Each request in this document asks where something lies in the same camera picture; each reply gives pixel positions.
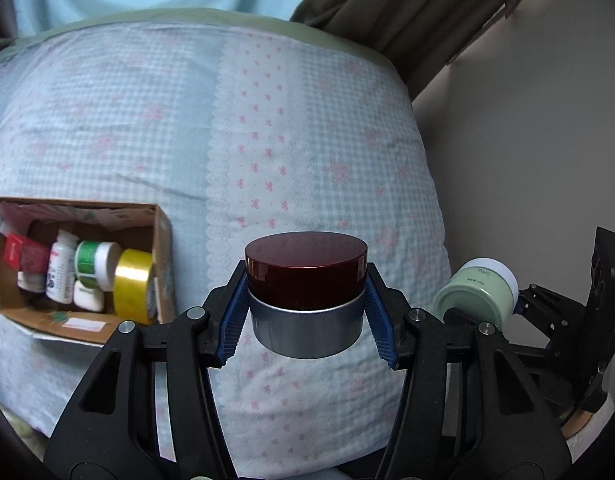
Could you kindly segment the pale green cream jar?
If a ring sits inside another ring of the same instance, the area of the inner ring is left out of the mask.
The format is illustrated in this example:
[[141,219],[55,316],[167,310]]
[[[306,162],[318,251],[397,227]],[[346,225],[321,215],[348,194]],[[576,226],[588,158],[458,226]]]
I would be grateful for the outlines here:
[[513,315],[518,299],[518,282],[508,266],[491,258],[475,258],[464,263],[440,288],[431,312],[442,320],[449,310],[457,309],[501,330]]

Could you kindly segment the yellow packing tape roll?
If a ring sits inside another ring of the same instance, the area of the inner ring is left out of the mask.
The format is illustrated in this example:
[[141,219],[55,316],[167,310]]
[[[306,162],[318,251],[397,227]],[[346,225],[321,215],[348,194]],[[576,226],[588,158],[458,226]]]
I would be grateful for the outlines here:
[[154,264],[150,252],[123,250],[114,270],[114,311],[122,320],[151,325],[157,319]]

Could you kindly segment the red Marubi carton box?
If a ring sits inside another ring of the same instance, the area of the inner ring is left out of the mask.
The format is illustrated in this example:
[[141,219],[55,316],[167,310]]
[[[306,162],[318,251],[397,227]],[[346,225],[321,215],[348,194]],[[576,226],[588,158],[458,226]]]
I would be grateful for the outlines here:
[[47,272],[50,248],[29,237],[14,232],[6,236],[3,259],[14,270],[45,274]]

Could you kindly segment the red lidded silver jar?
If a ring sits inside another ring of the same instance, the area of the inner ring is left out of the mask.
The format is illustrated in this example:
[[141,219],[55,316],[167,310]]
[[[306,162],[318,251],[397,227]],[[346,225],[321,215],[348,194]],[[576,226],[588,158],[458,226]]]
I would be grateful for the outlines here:
[[334,356],[362,333],[367,244],[334,232],[268,235],[245,248],[253,332],[291,359]]

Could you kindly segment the grey white round jar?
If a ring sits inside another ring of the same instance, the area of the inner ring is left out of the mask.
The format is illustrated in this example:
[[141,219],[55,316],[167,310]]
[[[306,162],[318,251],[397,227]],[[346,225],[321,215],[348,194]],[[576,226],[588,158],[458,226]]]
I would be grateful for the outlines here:
[[76,281],[73,289],[74,305],[88,312],[102,312],[105,310],[105,295],[98,288],[88,288],[80,281]]

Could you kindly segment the green labelled white jar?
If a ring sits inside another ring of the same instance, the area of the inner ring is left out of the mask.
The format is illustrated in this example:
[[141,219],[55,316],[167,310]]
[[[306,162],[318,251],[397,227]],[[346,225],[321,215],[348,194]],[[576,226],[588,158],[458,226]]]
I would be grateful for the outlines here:
[[112,292],[121,254],[122,248],[118,243],[84,240],[76,248],[76,278],[88,288]]

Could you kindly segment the white pill bottle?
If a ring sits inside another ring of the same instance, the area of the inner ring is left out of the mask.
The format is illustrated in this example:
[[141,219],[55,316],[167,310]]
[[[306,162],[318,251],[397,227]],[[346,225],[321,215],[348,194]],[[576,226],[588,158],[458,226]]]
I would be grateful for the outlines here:
[[50,258],[46,273],[45,293],[50,300],[58,304],[71,304],[73,300],[74,283],[76,282],[76,248],[79,237],[59,229],[56,240],[50,248]]

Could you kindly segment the open cardboard box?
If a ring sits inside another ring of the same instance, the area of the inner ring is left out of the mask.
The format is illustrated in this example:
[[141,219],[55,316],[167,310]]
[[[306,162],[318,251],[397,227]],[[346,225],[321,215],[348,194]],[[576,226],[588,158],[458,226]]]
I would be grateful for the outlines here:
[[173,320],[171,222],[158,205],[0,198],[0,313],[42,338],[104,344]]

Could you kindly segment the small white jar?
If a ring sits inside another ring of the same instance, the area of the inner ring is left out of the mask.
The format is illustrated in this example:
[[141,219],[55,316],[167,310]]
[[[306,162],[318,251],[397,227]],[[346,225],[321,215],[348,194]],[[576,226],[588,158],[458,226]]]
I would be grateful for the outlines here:
[[17,272],[17,286],[32,294],[44,294],[46,289],[46,275],[43,273]]

